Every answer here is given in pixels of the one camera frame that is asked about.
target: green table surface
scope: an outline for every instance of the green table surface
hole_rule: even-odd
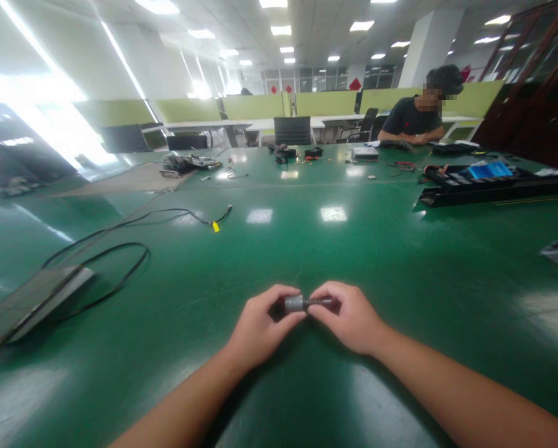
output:
[[[329,279],[360,286],[393,327],[558,416],[558,266],[538,255],[558,240],[558,198],[429,209],[417,203],[420,173],[345,164],[347,150],[325,146],[322,160],[286,167],[266,148],[230,149],[220,159],[232,157],[236,175],[248,177],[221,169],[210,180],[197,172],[174,193],[41,197],[46,189],[0,201],[0,300],[95,230],[171,207],[210,220],[233,205],[219,233],[166,213],[108,233],[68,262],[127,241],[152,250],[104,304],[0,349],[0,447],[111,442],[225,344],[247,298],[277,282],[310,294]],[[381,160],[476,159],[419,148],[384,149]],[[98,279],[76,306],[139,255],[127,249],[94,264]],[[309,319],[242,382],[206,445],[453,444],[389,371]]]

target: green cubicle divider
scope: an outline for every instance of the green cubicle divider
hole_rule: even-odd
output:
[[[180,98],[178,100],[155,100],[155,104],[162,113],[165,123],[218,121],[221,119],[218,104],[214,99]]]
[[[376,108],[381,111],[391,110],[401,98],[420,93],[421,90],[418,88],[364,90],[361,97],[360,113],[366,113],[370,108]]]
[[[298,116],[351,115],[355,113],[357,92],[298,93],[295,96]]]
[[[442,111],[448,116],[484,117],[504,84],[504,81],[466,84],[456,100],[445,101]],[[360,111],[364,113],[369,108],[391,110],[401,98],[420,93],[418,88],[364,90]]]
[[[229,119],[258,119],[285,116],[282,95],[234,95],[223,98]]]
[[[466,84],[456,100],[445,101],[443,114],[484,117],[503,85],[504,80]]]
[[[74,105],[95,129],[154,121],[142,100],[82,101]]]
[[[281,93],[283,99],[283,113],[284,116],[291,116],[293,109],[291,108],[291,94],[287,92]]]

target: black device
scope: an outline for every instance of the black device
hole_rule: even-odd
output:
[[[411,143],[406,142],[405,140],[380,140],[380,147],[405,149],[406,151],[411,151],[414,148]]]
[[[320,146],[314,146],[312,149],[306,149],[304,152],[305,157],[322,157],[324,149]]]

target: wire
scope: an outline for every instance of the wire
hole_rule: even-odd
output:
[[[227,211],[225,212],[225,214],[224,214],[222,217],[220,217],[219,219],[217,219],[215,222],[216,222],[217,224],[221,223],[221,222],[229,215],[229,213],[231,212],[231,209],[232,209],[232,208],[233,208],[233,206],[230,205],[230,206],[227,208]],[[129,224],[133,224],[133,223],[135,223],[135,222],[138,222],[138,221],[143,220],[144,218],[147,218],[148,216],[152,215],[153,213],[161,213],[161,212],[186,212],[187,214],[189,214],[190,216],[194,217],[196,220],[198,220],[199,222],[201,222],[201,223],[203,223],[203,224],[212,226],[212,223],[213,223],[212,221],[205,221],[205,220],[201,219],[199,216],[195,215],[191,210],[187,210],[186,208],[165,208],[165,209],[163,209],[163,210],[153,210],[152,212],[148,212],[148,213],[146,213],[145,215],[143,215],[143,216],[141,216],[141,217],[139,217],[139,218],[133,219],[133,220],[131,220],[131,221],[125,221],[125,222],[122,222],[122,223],[120,223],[120,224],[117,224],[116,226],[109,227],[109,228],[102,229],[102,230],[98,230],[98,231],[96,231],[96,232],[94,232],[94,233],[91,233],[91,234],[88,235],[88,236],[85,236],[84,238],[82,238],[82,239],[80,239],[80,240],[78,240],[78,241],[76,241],[76,242],[74,242],[74,243],[72,243],[72,244],[70,244],[70,245],[64,247],[64,248],[61,249],[59,252],[53,254],[47,261],[45,261],[45,262],[42,264],[42,266],[41,266],[40,268],[41,268],[41,269],[46,269],[46,268],[51,264],[51,262],[52,262],[54,259],[58,258],[60,255],[63,255],[64,253],[66,253],[66,252],[69,251],[70,249],[72,249],[72,248],[74,248],[74,247],[76,247],[76,246],[82,244],[84,241],[89,240],[90,238],[92,238],[92,237],[94,237],[94,236],[96,236],[96,235],[100,235],[101,233],[104,233],[104,232],[107,232],[107,231],[111,231],[111,230],[115,230],[115,229],[124,227],[124,226],[129,225]]]

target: black cable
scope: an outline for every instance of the black cable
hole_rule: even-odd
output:
[[[117,246],[113,246],[112,248],[109,248],[105,251],[102,251],[101,253],[98,253],[96,255],[94,255],[94,257],[89,258],[88,260],[84,261],[84,263],[82,263],[82,265],[86,266],[94,261],[96,261],[97,259],[100,259],[102,257],[104,257],[105,255],[108,255],[112,252],[115,252],[119,249],[125,248],[125,247],[130,247],[130,246],[140,246],[144,248],[144,253],[142,254],[142,256],[139,258],[139,260],[137,261],[136,264],[134,264],[134,266],[132,266],[132,268],[123,276],[123,278],[121,279],[121,281],[119,283],[117,283],[117,285],[115,285],[115,287],[110,290],[109,292],[107,292],[105,295],[103,295],[101,298],[90,302],[87,305],[84,305],[83,307],[77,309],[76,311],[72,312],[71,314],[66,315],[65,317],[61,317],[57,320],[51,320],[49,321],[50,324],[59,324],[61,322],[64,322],[68,319],[71,319],[72,317],[76,317],[77,315],[80,315],[81,313],[88,311],[91,308],[94,308],[96,305],[101,304],[102,302],[104,302],[105,300],[107,300],[109,297],[117,294],[117,292],[119,292],[127,283],[127,281],[131,278],[131,276],[137,271],[137,269],[142,265],[142,263],[144,262],[144,260],[146,260],[146,258],[150,255],[150,249],[148,248],[148,246],[142,244],[142,243],[123,243]]]
[[[221,221],[223,221],[223,220],[229,215],[229,212],[231,211],[232,208],[233,208],[233,206],[230,205],[230,206],[227,208],[227,211],[225,212],[225,214],[224,214],[221,218],[219,218],[219,219],[216,220],[216,223],[219,224]],[[76,246],[79,245],[79,244],[82,244],[84,241],[89,240],[90,238],[92,238],[92,237],[94,237],[94,236],[96,236],[96,235],[100,235],[100,234],[103,233],[103,232],[110,231],[110,230],[115,230],[115,229],[124,227],[124,226],[129,225],[129,224],[133,224],[133,223],[135,223],[135,222],[138,222],[138,221],[140,221],[140,220],[143,220],[144,218],[146,218],[146,217],[152,215],[153,213],[160,213],[160,212],[186,212],[186,213],[188,213],[189,215],[191,215],[192,217],[194,217],[195,219],[197,219],[199,222],[201,222],[201,223],[203,223],[203,224],[212,226],[212,223],[213,223],[212,221],[205,221],[205,220],[201,219],[200,217],[196,216],[191,210],[187,210],[186,208],[166,208],[166,209],[164,209],[164,210],[153,210],[152,212],[146,213],[144,216],[141,216],[141,217],[139,217],[139,218],[133,219],[133,220],[131,220],[131,221],[125,221],[125,222],[122,222],[122,223],[120,223],[120,224],[117,224],[116,226],[109,227],[109,228],[107,228],[107,229],[98,230],[98,231],[96,231],[96,232],[94,232],[94,233],[91,233],[91,234],[88,235],[88,236],[85,236],[84,238],[82,238],[82,239],[80,239],[80,240],[78,240],[78,241],[76,241],[76,242],[74,242],[74,243],[72,243],[72,244],[70,244],[70,245],[64,247],[64,248],[61,249],[59,252],[56,252],[56,253],[55,253],[54,255],[52,255],[47,261],[45,261],[45,262],[42,264],[42,266],[41,266],[40,268],[41,268],[41,269],[46,269],[46,268],[51,264],[51,262],[52,262],[55,258],[59,257],[60,255],[62,255],[62,254],[64,254],[65,252],[69,251],[70,249],[76,247]]]

